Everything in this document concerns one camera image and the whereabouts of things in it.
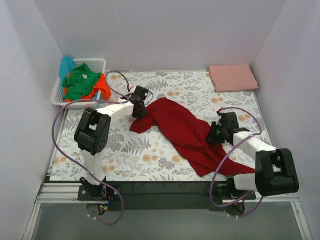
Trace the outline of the dark red t shirt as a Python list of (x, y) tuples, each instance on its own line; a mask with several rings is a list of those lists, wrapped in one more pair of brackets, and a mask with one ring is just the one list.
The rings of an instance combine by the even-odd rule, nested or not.
[(145, 116), (134, 120), (130, 131), (141, 134), (157, 126), (198, 176), (203, 177), (217, 169), (226, 152), (219, 143), (207, 143), (210, 125), (206, 121), (196, 118), (187, 108), (165, 97), (148, 105), (146, 111)]

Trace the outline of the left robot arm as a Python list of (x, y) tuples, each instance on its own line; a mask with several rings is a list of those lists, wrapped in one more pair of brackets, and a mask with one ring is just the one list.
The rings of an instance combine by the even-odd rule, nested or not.
[(88, 173), (80, 178), (80, 182), (95, 200), (103, 199), (107, 193), (102, 184), (106, 182), (102, 151), (108, 142), (110, 126), (127, 116), (145, 116), (147, 110), (144, 101), (148, 93), (146, 88), (136, 86), (115, 103), (97, 109), (86, 108), (81, 116), (74, 140), (80, 148)]

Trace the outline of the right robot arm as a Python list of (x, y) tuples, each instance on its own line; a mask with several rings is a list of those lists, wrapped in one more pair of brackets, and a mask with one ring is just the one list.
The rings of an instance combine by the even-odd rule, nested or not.
[(260, 140), (256, 133), (240, 127), (235, 112), (217, 111), (219, 120), (212, 122), (206, 137), (209, 144), (229, 143), (255, 161), (254, 173), (232, 173), (227, 180), (211, 182), (209, 195), (226, 199), (245, 198), (258, 192), (263, 197), (296, 193), (299, 180), (292, 152)]

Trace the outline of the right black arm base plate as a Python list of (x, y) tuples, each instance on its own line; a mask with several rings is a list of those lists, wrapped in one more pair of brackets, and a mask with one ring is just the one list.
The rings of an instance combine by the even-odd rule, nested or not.
[(230, 188), (226, 182), (218, 181), (213, 184), (211, 193), (209, 185), (204, 188), (204, 193), (207, 196), (211, 195), (213, 200), (236, 200), (248, 192)]

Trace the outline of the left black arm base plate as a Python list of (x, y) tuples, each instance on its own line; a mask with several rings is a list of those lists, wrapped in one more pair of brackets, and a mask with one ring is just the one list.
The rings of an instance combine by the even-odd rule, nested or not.
[(84, 186), (81, 185), (78, 189), (77, 200), (78, 201), (107, 201), (107, 200), (119, 201), (119, 195), (110, 188), (103, 186), (93, 185)]

